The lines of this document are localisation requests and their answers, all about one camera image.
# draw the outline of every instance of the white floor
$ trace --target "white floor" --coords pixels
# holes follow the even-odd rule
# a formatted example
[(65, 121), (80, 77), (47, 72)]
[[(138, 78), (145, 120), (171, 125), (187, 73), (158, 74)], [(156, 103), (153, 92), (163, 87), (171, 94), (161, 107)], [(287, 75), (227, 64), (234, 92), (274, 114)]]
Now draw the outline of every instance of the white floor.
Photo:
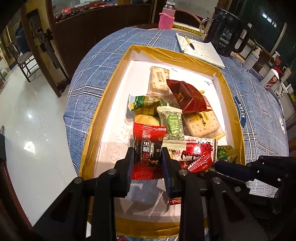
[(17, 197), (32, 224), (77, 177), (63, 121), (68, 88), (58, 98), (41, 70), (29, 83), (18, 66), (0, 93), (7, 166)]

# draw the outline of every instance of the yellow pen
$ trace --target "yellow pen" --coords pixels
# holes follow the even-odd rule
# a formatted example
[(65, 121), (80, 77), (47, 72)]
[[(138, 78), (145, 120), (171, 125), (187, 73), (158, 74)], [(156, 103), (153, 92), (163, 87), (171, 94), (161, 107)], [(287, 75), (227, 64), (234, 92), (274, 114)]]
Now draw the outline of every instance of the yellow pen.
[(193, 50), (195, 50), (193, 44), (189, 41), (189, 39), (185, 35), (184, 35), (184, 38), (189, 43), (190, 47), (193, 48)]

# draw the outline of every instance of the notepad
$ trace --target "notepad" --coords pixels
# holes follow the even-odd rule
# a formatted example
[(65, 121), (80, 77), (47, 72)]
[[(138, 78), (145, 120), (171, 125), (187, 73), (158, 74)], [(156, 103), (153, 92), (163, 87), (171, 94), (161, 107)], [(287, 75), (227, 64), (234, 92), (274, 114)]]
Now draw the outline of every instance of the notepad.
[(195, 48), (195, 50), (193, 50), (183, 36), (179, 35), (178, 33), (176, 33), (176, 36), (182, 53), (188, 54), (194, 58), (200, 59), (216, 67), (222, 69), (225, 68), (225, 65), (223, 64), (220, 56), (217, 54), (211, 42), (203, 43), (193, 39), (189, 39)]

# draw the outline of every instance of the metal screw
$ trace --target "metal screw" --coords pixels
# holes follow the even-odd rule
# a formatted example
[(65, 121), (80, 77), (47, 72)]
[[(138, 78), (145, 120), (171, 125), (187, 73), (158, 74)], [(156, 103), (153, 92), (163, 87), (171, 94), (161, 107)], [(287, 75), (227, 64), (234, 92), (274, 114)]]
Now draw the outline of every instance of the metal screw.
[(74, 179), (74, 183), (75, 184), (82, 183), (82, 181), (83, 181), (83, 178), (82, 177), (77, 177), (77, 178)]
[(117, 173), (117, 171), (116, 171), (116, 169), (114, 169), (114, 168), (108, 170), (108, 174), (109, 174), (109, 175), (114, 175), (114, 174), (116, 174), (116, 173)]
[(235, 187), (234, 190), (235, 190), (236, 192), (240, 192), (240, 191), (241, 191), (241, 188), (240, 188), (240, 187)]
[(214, 177), (213, 182), (216, 183), (216, 184), (220, 184), (222, 182), (222, 180), (219, 177)]
[(179, 174), (182, 175), (182, 176), (186, 176), (186, 175), (188, 174), (188, 171), (185, 170), (185, 169), (181, 169), (181, 170), (179, 171)]

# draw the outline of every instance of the blue tablecloth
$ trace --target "blue tablecloth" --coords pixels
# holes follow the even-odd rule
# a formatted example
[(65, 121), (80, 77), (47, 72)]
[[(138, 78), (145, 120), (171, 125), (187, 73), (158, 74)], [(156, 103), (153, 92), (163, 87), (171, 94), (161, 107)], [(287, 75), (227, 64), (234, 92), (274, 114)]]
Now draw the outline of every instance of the blue tablecloth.
[[(64, 113), (70, 154), (77, 173), (94, 112), (124, 53), (131, 45), (181, 52), (175, 34), (173, 30), (124, 28), (104, 38), (83, 58), (72, 78)], [(232, 57), (221, 56), (221, 59), (225, 65), (222, 73), (238, 107), (246, 162), (255, 161), (260, 155), (288, 156), (286, 125), (277, 98), (260, 85), (260, 76), (255, 72), (243, 72), (241, 61)], [(274, 189), (260, 181), (249, 185), (252, 194), (274, 195)]]

